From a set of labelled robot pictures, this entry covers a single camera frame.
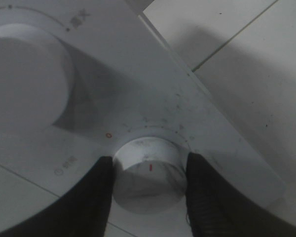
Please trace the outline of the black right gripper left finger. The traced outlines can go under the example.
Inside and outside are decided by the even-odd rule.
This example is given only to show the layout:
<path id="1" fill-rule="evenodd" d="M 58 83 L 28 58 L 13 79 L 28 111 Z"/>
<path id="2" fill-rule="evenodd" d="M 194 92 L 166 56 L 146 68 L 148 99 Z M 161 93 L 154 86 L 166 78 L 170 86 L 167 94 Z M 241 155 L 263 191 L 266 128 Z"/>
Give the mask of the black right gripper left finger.
<path id="1" fill-rule="evenodd" d="M 113 159 L 100 157 L 50 206 L 0 232 L 0 237 L 103 237 L 111 210 Z"/>

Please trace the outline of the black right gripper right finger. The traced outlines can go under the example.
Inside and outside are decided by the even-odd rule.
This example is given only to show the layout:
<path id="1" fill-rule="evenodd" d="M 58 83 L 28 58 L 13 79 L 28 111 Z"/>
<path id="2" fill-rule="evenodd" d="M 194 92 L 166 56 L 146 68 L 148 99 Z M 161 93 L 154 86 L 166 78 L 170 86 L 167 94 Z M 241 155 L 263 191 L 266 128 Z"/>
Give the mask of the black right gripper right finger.
<path id="1" fill-rule="evenodd" d="M 296 237 L 295 226 L 241 194 L 202 155 L 188 154 L 185 174 L 194 237 Z"/>

